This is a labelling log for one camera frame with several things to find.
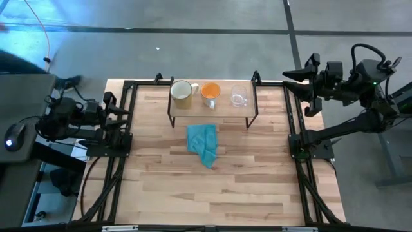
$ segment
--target white mug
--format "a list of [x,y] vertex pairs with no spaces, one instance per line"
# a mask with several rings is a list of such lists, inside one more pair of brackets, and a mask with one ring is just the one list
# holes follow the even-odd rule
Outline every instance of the white mug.
[[199,90],[199,84],[187,81],[176,81],[172,84],[170,94],[178,109],[189,109],[192,106],[192,95]]
[[205,83],[201,86],[201,100],[210,109],[214,110],[218,97],[220,95],[220,87],[213,82]]

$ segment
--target concrete floor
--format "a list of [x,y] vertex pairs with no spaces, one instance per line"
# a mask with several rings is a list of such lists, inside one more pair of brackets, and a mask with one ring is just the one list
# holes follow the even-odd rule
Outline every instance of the concrete floor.
[[[412,2],[408,0],[29,2],[45,25],[61,26],[48,27],[54,30],[48,33],[51,73],[62,78],[83,74],[86,79],[80,90],[86,98],[101,99],[107,78],[154,78],[158,72],[175,78],[249,79],[259,70],[265,80],[283,80],[283,71],[293,70],[299,61],[304,64],[312,52],[321,54],[322,68],[326,61],[342,61],[348,75],[350,48],[355,43],[376,46],[391,60],[403,56],[390,92],[411,81]],[[285,13],[288,4],[290,12]],[[0,21],[12,30],[0,36],[0,48],[44,66],[46,40],[38,29],[25,25],[37,21],[24,1],[3,0]],[[70,32],[70,26],[99,27],[95,30],[99,32],[84,32],[87,28]],[[123,29],[115,33],[110,28]],[[150,33],[154,31],[139,28],[204,30]],[[358,61],[363,58],[375,55],[358,49]],[[335,101],[324,102],[323,108],[325,126],[361,111],[358,103],[343,108]],[[347,221],[412,230],[411,186],[375,187],[376,181],[389,177],[377,136],[345,136],[334,151]]]

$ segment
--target metal leg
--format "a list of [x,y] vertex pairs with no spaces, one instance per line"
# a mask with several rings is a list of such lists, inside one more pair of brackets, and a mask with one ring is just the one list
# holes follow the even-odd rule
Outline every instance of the metal leg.
[[26,218],[26,223],[27,222],[30,223],[30,222],[34,221],[34,215],[36,214],[37,206],[39,205],[39,201],[40,201],[40,197],[41,197],[41,194],[36,193],[36,195],[33,199],[32,205],[31,205],[30,209],[28,209],[28,212],[27,212],[28,217]]
[[396,186],[401,184],[410,184],[412,183],[412,175],[405,177],[393,177],[387,180],[381,180],[376,182],[376,187],[387,187],[387,186]]
[[170,120],[170,124],[172,124],[172,127],[174,128],[174,121],[176,120],[176,118],[173,117],[172,119],[172,117],[169,115],[169,120]]
[[253,73],[252,81],[256,81],[259,85],[262,84],[262,79],[260,78],[260,74],[257,70]]
[[404,166],[400,156],[389,151],[389,142],[385,139],[383,133],[378,134],[380,145],[385,154],[386,162],[388,163],[391,175],[394,177],[403,177],[406,175]]
[[250,126],[252,125],[253,121],[255,121],[257,115],[255,117],[253,117],[253,119],[251,120],[251,122],[248,122],[248,118],[246,118],[246,129],[249,129]]
[[160,79],[163,79],[163,77],[161,73],[158,73],[154,78],[154,85],[158,85]]
[[53,150],[48,146],[35,142],[32,150],[32,157],[40,159],[48,164],[53,164],[62,168],[75,171],[77,173],[83,173],[86,163],[73,158],[69,155],[65,155],[59,151]]

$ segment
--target teal cloth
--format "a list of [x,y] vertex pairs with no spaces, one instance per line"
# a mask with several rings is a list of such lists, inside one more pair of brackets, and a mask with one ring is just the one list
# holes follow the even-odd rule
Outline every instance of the teal cloth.
[[201,163],[207,168],[212,168],[216,160],[218,140],[215,124],[202,124],[187,126],[187,150],[199,155]]

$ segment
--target wooden tabletop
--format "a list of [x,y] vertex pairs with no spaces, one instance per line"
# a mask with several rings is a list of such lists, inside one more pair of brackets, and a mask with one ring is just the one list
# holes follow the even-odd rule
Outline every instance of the wooden tabletop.
[[[109,79],[106,91],[120,98],[123,82]],[[282,88],[257,88],[259,116],[248,130],[243,118],[177,118],[172,128],[168,96],[168,86],[138,89],[117,224],[304,225]],[[186,150],[186,125],[202,123],[215,123],[218,130],[218,158],[212,169]],[[310,129],[323,128],[320,113],[305,123]],[[84,192],[86,210],[102,191],[107,161],[102,157],[91,171]],[[314,170],[320,196],[345,221],[332,167],[314,160]],[[308,201],[315,218],[312,198]],[[77,218],[79,203],[73,220]]]

